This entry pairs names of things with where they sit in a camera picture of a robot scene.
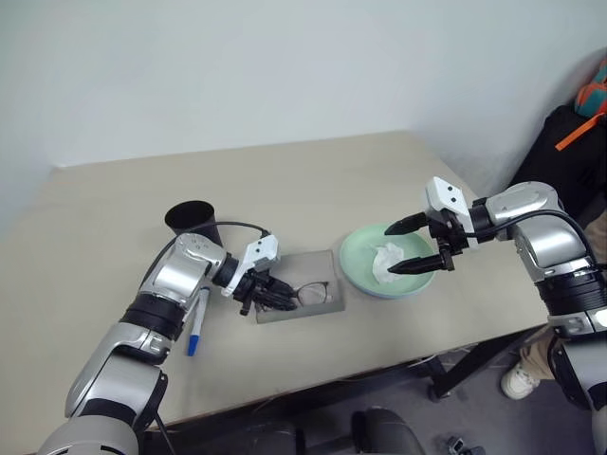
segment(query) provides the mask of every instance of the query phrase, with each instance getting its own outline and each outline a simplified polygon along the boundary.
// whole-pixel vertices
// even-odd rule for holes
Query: bowl
[[[346,278],[362,292],[384,299],[400,299],[420,292],[432,281],[434,272],[402,275],[394,282],[380,283],[373,274],[376,248],[393,243],[405,252],[405,259],[434,254],[432,247],[415,233],[384,235],[389,224],[361,227],[348,235],[340,248],[340,266]]]

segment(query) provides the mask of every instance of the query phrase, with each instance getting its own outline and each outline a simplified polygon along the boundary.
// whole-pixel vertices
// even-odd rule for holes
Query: orange strap
[[[588,121],[585,121],[584,123],[582,123],[571,134],[569,134],[569,136],[567,136],[565,139],[563,139],[561,142],[559,142],[557,145],[555,145],[555,148],[559,152],[562,152],[563,149],[565,149],[566,147],[571,145],[571,143],[573,141],[575,141],[576,139],[578,139],[578,137],[580,137],[581,135],[586,133],[588,130],[597,126],[598,121],[604,115],[605,115],[605,113],[601,112],[600,114],[596,114],[594,117],[591,117]]]

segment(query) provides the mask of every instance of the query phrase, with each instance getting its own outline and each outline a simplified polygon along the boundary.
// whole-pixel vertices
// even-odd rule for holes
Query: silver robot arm
[[[548,362],[565,395],[593,412],[595,446],[607,453],[607,290],[581,228],[562,210],[555,190],[526,182],[468,208],[463,193],[434,177],[424,212],[391,225],[387,235],[428,226],[439,253],[389,268],[398,274],[453,270],[452,256],[483,242],[513,240],[548,310],[554,343]]]
[[[241,313],[246,314],[251,300],[271,295],[272,285],[292,290],[267,274],[278,261],[273,235],[250,244],[240,262],[206,237],[178,236],[152,265],[134,302],[74,381],[65,401],[69,420],[38,453],[138,454],[136,433],[156,418],[167,388],[167,376],[158,365],[178,339],[203,281],[241,301]]]

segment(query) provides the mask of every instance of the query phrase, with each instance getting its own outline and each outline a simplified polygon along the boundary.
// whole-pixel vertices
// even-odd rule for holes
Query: black paper cup
[[[205,201],[187,201],[177,204],[164,215],[164,222],[175,233],[193,232],[204,235],[212,242],[223,246],[217,226],[200,227],[192,230],[194,226],[203,223],[214,223],[215,209]]]

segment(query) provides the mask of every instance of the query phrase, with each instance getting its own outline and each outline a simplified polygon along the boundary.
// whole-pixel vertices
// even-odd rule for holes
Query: tissue
[[[373,275],[379,284],[395,282],[403,278],[402,275],[390,273],[388,268],[405,260],[405,252],[400,246],[387,243],[386,246],[377,246],[377,255],[373,260]]]

